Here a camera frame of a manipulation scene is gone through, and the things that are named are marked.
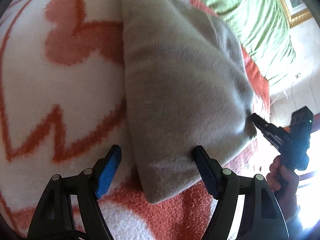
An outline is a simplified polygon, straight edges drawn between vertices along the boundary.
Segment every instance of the bright window light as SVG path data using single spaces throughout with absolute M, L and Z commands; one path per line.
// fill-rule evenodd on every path
M 310 158 L 308 168 L 305 171 L 297 171 L 298 175 L 316 172 L 310 179 L 300 181 L 297 191 L 297 202 L 301 207 L 299 217 L 303 228 L 313 227 L 320 219 L 320 130 L 311 134 L 310 148 L 307 151 Z

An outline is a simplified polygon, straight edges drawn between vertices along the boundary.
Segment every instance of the green pillowcase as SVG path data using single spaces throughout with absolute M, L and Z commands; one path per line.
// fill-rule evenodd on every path
M 202 0 L 229 24 L 270 85 L 288 74 L 295 59 L 279 0 Z

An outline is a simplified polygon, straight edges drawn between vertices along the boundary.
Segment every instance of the gold picture frame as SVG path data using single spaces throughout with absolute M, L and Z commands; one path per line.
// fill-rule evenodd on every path
M 312 18 L 311 12 L 302 0 L 300 1 L 300 4 L 295 7 L 292 5 L 292 0 L 279 1 L 284 9 L 284 14 L 290 28 Z

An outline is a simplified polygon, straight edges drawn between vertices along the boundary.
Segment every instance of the black plastic mount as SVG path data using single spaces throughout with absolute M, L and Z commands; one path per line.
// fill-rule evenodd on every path
M 310 133 L 312 131 L 313 113 L 308 107 L 303 107 L 292 113 L 290 132 L 282 127 L 266 122 L 257 114 L 252 114 L 252 121 L 262 132 L 263 136 L 281 154 L 281 164 L 294 171 L 304 171 L 309 164 L 307 150 L 310 147 Z M 281 189 L 275 192 L 277 199 L 284 194 L 288 182 L 280 174 L 276 176 Z
M 33 215 L 27 239 L 113 240 L 98 205 L 107 193 L 121 161 L 121 149 L 113 145 L 105 158 L 78 176 L 55 174 L 45 188 Z M 70 196 L 76 195 L 86 234 L 76 231 Z
M 202 240 L 228 239 L 238 195 L 245 195 L 245 200 L 237 239 L 289 239 L 278 202 L 262 175 L 237 176 L 211 159 L 202 146 L 195 147 L 192 154 L 208 193 L 218 200 Z

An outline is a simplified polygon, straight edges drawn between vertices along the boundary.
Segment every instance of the white and orange blanket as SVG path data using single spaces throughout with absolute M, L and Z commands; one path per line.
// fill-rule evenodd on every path
M 22 236 L 50 177 L 92 167 L 113 144 L 123 158 L 100 207 L 115 239 L 200 239 L 208 225 L 215 202 L 201 182 L 156 205 L 145 199 L 126 114 L 121 10 L 121 0 L 14 0 L 0 19 L 0 212 Z M 268 82 L 243 55 L 254 110 L 268 118 Z M 258 148 L 254 140 L 228 167 L 266 173 Z M 76 200 L 73 212 L 83 230 Z

